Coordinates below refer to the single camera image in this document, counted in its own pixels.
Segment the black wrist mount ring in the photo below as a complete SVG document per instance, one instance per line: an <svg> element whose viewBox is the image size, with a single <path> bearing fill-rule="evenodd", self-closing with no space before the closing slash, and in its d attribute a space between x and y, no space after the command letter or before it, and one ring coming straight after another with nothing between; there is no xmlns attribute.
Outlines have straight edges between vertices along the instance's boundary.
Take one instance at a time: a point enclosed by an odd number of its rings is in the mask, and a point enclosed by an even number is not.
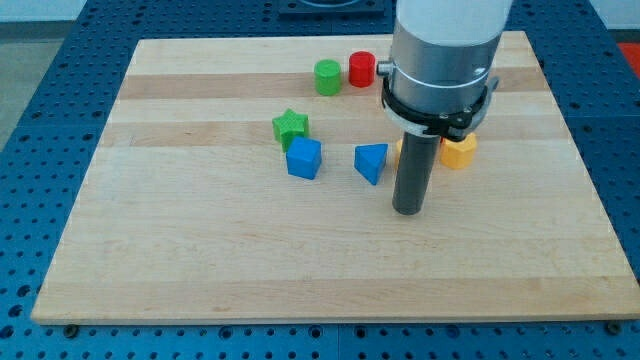
<svg viewBox="0 0 640 360"><path fill-rule="evenodd" d="M423 113L402 104L390 90L389 77L383 77L381 103L387 117L404 132L417 137L440 136L461 142L483 122L491 104L499 77L492 77L484 85L481 96L457 113Z"/></svg>

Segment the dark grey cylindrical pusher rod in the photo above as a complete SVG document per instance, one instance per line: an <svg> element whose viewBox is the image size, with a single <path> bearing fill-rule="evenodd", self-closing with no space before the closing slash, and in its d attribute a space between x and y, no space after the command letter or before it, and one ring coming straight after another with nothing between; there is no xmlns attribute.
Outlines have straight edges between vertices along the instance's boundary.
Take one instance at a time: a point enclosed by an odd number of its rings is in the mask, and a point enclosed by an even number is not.
<svg viewBox="0 0 640 360"><path fill-rule="evenodd" d="M392 200L398 213L415 215L422 210L439 144L439 136L404 133Z"/></svg>

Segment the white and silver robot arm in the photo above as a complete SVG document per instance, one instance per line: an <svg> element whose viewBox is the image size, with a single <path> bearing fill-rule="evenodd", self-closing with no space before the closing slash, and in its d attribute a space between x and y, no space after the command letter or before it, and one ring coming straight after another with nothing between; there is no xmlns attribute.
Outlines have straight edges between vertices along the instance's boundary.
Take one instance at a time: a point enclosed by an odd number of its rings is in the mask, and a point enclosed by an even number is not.
<svg viewBox="0 0 640 360"><path fill-rule="evenodd" d="M493 60L512 0L399 0L389 57L377 65L381 103L403 132L392 199L421 211L441 140L484 120L499 80Z"/></svg>

